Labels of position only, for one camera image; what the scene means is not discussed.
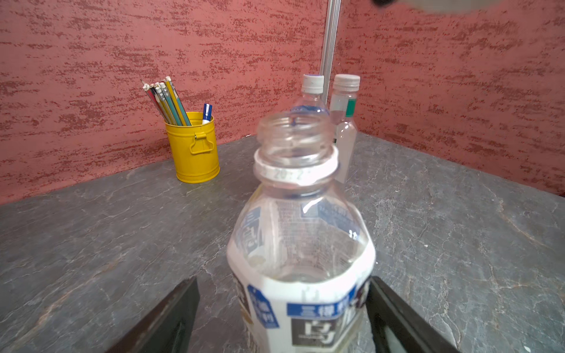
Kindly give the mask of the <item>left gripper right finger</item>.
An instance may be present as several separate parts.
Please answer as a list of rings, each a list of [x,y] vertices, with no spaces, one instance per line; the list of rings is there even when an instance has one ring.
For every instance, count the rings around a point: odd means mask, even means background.
[[[458,353],[449,341],[377,276],[369,279],[366,310],[377,352]]]

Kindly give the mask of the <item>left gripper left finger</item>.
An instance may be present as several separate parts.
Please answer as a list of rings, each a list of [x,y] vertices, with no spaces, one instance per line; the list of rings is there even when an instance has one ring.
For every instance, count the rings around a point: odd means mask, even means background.
[[[197,278],[180,282],[109,352],[187,352],[200,293]]]

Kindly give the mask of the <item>small clear bottle white label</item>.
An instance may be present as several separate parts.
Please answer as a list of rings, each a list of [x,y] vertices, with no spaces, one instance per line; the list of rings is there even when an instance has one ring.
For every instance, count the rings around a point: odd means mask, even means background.
[[[259,187],[227,247],[252,352],[353,352],[376,251],[339,188],[333,125],[324,113],[262,119]]]

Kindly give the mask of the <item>clear bottle green label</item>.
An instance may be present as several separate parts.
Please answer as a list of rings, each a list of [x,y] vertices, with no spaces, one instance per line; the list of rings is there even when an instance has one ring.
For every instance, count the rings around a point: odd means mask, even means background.
[[[358,133],[354,122],[358,92],[332,90],[330,117],[335,125],[334,144],[338,149],[338,171],[335,179],[345,184]]]

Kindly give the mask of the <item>clear bottle blue label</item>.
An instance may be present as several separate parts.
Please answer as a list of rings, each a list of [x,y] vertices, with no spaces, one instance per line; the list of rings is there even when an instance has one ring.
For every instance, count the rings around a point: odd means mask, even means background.
[[[328,107],[323,100],[322,95],[310,95],[303,94],[301,92],[301,97],[292,105],[291,112],[307,112],[307,113],[321,113],[329,114]]]

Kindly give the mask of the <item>yellow pencil cup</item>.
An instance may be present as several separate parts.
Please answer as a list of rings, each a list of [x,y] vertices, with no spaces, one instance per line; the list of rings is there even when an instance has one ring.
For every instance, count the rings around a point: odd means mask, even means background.
[[[184,183],[199,184],[215,178],[220,172],[214,120],[203,124],[202,112],[187,113],[191,126],[166,124],[177,178]]]

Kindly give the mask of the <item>blue marker pen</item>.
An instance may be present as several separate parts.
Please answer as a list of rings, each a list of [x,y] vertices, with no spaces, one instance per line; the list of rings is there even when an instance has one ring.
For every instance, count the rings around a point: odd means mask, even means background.
[[[209,124],[213,119],[213,105],[205,103],[202,113],[202,124]]]

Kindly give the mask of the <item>pencils bundle in cup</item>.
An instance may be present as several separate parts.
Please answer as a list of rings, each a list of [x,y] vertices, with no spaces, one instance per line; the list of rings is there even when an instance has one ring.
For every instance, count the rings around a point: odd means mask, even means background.
[[[191,126],[188,113],[182,105],[179,94],[170,76],[163,81],[149,84],[143,83],[143,90],[152,103],[160,111],[164,121],[172,126]]]

